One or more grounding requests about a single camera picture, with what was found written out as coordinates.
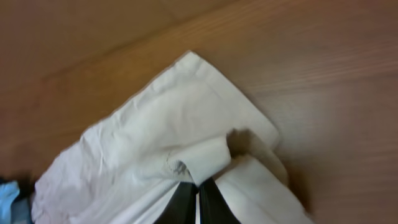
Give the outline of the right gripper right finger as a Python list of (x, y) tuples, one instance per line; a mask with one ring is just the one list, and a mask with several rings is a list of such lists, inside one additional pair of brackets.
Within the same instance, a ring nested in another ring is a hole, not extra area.
[(215, 181), (210, 178), (201, 184), (200, 223), (201, 224), (240, 224), (223, 198)]

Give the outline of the beige khaki shorts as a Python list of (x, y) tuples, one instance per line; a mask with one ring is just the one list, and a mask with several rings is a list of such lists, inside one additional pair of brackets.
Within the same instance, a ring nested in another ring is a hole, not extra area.
[(177, 187), (214, 178), (241, 223), (310, 223), (288, 189), (274, 125), (187, 52), (89, 127), (35, 184), (34, 223), (154, 223)]

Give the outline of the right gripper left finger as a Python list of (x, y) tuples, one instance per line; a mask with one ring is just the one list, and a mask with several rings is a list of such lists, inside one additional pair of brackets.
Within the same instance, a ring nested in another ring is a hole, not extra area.
[(197, 187), (179, 183), (167, 206), (154, 224), (195, 224)]

